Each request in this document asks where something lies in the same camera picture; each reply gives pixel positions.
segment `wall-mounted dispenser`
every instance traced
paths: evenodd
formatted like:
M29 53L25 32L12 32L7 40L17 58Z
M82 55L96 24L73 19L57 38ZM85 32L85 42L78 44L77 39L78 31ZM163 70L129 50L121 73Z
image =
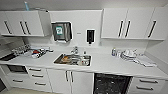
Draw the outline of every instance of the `wall-mounted dispenser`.
M72 39L71 23L56 22L52 23L54 40L58 42L68 42Z
M87 42L89 42L89 44L94 42L94 31L95 30L87 30Z

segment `kitchenette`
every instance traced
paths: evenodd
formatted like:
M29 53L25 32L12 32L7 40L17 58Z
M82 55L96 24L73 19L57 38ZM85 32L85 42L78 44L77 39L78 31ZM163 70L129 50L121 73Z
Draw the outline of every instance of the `kitchenette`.
M0 11L0 77L8 90L166 94L167 25L168 7Z

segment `bottle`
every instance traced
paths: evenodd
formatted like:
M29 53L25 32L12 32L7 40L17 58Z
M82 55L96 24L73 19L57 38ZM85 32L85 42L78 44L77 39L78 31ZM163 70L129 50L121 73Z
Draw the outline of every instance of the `bottle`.
M116 54L117 54L117 51L116 51L116 49L115 49L115 47L112 49L112 53L111 53L111 55L112 56L116 56Z
M29 11L29 6L28 6L27 2L25 2L25 6L26 6L26 11Z

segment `floor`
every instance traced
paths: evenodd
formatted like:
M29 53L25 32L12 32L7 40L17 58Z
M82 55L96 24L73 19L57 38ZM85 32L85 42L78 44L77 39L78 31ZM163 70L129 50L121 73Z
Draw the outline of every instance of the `floor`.
M4 90L0 92L0 94L56 94L56 93L47 93L47 92L40 92L35 90L12 88L9 91Z

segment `upper cabinet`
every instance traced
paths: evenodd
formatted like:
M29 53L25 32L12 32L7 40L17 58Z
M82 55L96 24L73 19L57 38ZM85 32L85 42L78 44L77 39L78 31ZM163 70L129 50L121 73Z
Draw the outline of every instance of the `upper cabinet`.
M101 38L164 40L168 8L104 9Z
M104 9L101 38L121 38L127 11L126 8Z
M0 15L4 15L4 18L0 17L1 35L47 36L51 34L51 21L48 12L1 11Z
M14 35L12 27L4 11L0 11L0 33L1 35Z
M128 9L122 38L143 39L154 8Z
M151 18L145 39L165 40L168 35L168 8L157 7Z

